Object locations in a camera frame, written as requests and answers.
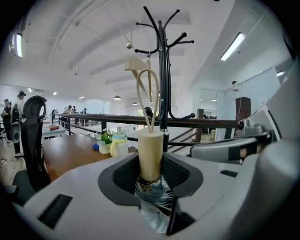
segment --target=chair headrest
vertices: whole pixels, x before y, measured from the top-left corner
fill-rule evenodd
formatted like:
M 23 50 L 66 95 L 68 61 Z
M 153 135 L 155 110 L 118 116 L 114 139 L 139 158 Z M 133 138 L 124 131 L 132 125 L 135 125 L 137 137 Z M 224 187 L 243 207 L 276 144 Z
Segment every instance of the chair headrest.
M 44 107 L 43 117 L 46 113 L 47 99 L 41 96 L 30 97 L 24 104 L 23 115 L 25 118 L 36 118 L 39 117 L 42 106 Z

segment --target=desk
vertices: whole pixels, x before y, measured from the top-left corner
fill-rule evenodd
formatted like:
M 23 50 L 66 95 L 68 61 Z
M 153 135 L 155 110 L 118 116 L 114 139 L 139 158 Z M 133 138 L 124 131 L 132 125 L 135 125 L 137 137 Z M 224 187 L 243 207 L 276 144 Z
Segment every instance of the desk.
M 66 130 L 61 126 L 60 126 L 59 129 L 56 129 L 56 130 L 53 130 L 53 131 L 45 130 L 45 128 L 46 127 L 43 127 L 43 130 L 42 130 L 42 138 L 66 135 Z
M 69 170 L 111 158 L 110 154 L 104 155 L 92 149 L 96 141 L 83 134 L 43 140 L 45 164 L 51 182 Z M 136 151 L 137 149 L 129 149 L 129 152 Z

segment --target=coat rack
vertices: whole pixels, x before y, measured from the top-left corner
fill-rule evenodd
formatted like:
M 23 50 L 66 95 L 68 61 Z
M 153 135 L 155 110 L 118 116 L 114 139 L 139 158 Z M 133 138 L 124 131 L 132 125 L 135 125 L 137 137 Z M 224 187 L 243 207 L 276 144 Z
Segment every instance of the coat rack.
M 137 22 L 136 25 L 143 25 L 151 27 L 155 30 L 156 36 L 157 36 L 157 47 L 153 51 L 145 51 L 145 50 L 139 50 L 135 49 L 136 53 L 145 53 L 148 54 L 148 57 L 151 54 L 154 54 L 158 51 L 159 54 L 159 85 L 160 85 L 160 107 L 159 107 L 159 114 L 157 116 L 157 119 L 159 120 L 159 130 L 164 133 L 164 145 L 163 145 L 163 151 L 168 151 L 168 142 L 169 142 L 169 132 L 167 129 L 168 126 L 168 112 L 174 120 L 186 120 L 189 118 L 194 118 L 195 114 L 191 113 L 188 116 L 185 116 L 183 118 L 175 118 L 172 114 L 171 110 L 171 72 L 170 72 L 170 54 L 169 51 L 171 47 L 174 47 L 177 44 L 185 44 L 185 43 L 194 43 L 193 40 L 191 41 L 181 41 L 183 38 L 187 36 L 185 32 L 181 34 L 180 37 L 178 37 L 173 43 L 169 44 L 167 43 L 167 37 L 165 35 L 165 29 L 169 23 L 169 21 L 180 12 L 179 9 L 176 10 L 176 12 L 166 21 L 166 23 L 162 24 L 162 21 L 158 21 L 158 27 L 155 24 L 149 10 L 146 6 L 143 7 L 146 14 L 148 15 L 152 26 L 149 24 L 139 23 Z

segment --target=fluorescent light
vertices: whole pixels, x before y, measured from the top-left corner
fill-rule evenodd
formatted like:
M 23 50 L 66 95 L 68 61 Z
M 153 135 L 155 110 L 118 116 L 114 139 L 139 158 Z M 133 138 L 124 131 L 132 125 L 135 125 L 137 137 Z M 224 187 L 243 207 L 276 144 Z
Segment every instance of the fluorescent light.
M 230 44 L 229 48 L 222 55 L 221 60 L 225 61 L 227 58 L 229 58 L 230 55 L 238 48 L 241 42 L 245 39 L 245 37 L 246 36 L 244 34 L 239 32 L 238 35 L 235 37 L 234 41 Z
M 17 53 L 19 57 L 22 57 L 22 34 L 18 33 L 16 36 L 17 36 Z
M 282 76 L 283 74 L 285 74 L 285 72 L 281 71 L 277 73 L 277 77 Z

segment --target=beige cup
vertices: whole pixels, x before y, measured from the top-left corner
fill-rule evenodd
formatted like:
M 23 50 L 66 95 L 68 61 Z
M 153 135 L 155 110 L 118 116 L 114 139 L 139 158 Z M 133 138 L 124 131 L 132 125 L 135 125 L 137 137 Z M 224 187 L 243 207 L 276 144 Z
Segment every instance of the beige cup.
M 146 181 L 155 181 L 160 176 L 163 142 L 162 132 L 140 133 L 138 136 L 140 176 Z

